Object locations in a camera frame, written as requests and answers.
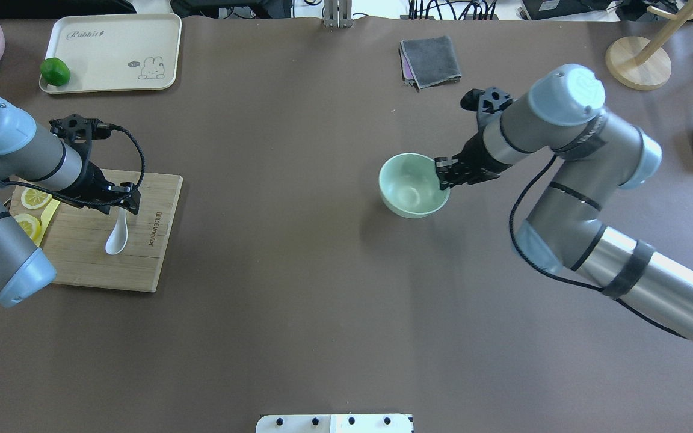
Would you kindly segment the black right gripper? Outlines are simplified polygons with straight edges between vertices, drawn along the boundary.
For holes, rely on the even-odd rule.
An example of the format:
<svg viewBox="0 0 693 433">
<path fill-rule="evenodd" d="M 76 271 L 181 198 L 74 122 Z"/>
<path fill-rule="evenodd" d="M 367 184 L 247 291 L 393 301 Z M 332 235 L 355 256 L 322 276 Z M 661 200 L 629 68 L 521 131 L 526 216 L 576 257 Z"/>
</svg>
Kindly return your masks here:
<svg viewBox="0 0 693 433">
<path fill-rule="evenodd" d="M 452 159 L 436 157 L 434 164 L 440 190 L 496 180 L 502 172 L 502 164 L 490 156 L 481 132 L 473 135 Z"/>
</svg>

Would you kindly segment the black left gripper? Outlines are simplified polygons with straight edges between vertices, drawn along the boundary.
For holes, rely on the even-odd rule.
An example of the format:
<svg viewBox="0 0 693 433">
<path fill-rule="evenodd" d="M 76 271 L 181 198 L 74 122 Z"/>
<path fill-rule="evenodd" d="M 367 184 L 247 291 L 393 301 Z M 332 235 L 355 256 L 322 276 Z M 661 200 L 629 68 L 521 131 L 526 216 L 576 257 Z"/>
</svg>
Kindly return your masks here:
<svg viewBox="0 0 693 433">
<path fill-rule="evenodd" d="M 106 180 L 102 170 L 88 162 L 86 170 L 81 172 L 77 181 L 69 188 L 61 190 L 61 202 L 77 208 L 97 209 L 101 213 L 109 213 L 112 206 L 119 206 L 133 215 L 138 215 L 141 199 L 138 187 L 121 185 L 121 194 L 110 190 L 114 186 L 116 185 Z"/>
</svg>

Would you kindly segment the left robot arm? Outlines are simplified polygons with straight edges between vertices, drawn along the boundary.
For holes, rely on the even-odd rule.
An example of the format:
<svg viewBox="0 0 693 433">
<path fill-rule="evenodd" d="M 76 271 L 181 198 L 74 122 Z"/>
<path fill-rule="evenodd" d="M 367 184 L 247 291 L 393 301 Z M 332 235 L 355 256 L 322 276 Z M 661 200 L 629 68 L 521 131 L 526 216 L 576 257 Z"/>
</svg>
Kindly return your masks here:
<svg viewBox="0 0 693 433">
<path fill-rule="evenodd" d="M 0 305 L 13 307 L 53 282 L 56 270 L 4 203 L 16 179 L 77 208 L 138 213 L 140 182 L 115 184 L 90 160 L 94 140 L 123 127 L 74 114 L 38 124 L 0 97 Z"/>
</svg>

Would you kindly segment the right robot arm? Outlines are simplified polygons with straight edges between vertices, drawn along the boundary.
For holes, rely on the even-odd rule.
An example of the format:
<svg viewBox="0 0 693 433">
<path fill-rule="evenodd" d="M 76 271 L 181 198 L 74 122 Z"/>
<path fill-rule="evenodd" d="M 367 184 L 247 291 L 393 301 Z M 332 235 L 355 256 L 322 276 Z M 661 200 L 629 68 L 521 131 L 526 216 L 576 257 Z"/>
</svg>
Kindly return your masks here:
<svg viewBox="0 0 693 433">
<path fill-rule="evenodd" d="M 562 165 L 520 228 L 509 222 L 517 254 L 554 280 L 570 269 L 587 279 L 584 288 L 693 342 L 693 271 L 600 220 L 617 189 L 655 174 L 662 148 L 605 106 L 594 72 L 559 66 L 517 99 L 473 88 L 460 107 L 476 113 L 478 131 L 456 155 L 435 158 L 440 189 L 495 180 L 547 147 Z"/>
</svg>

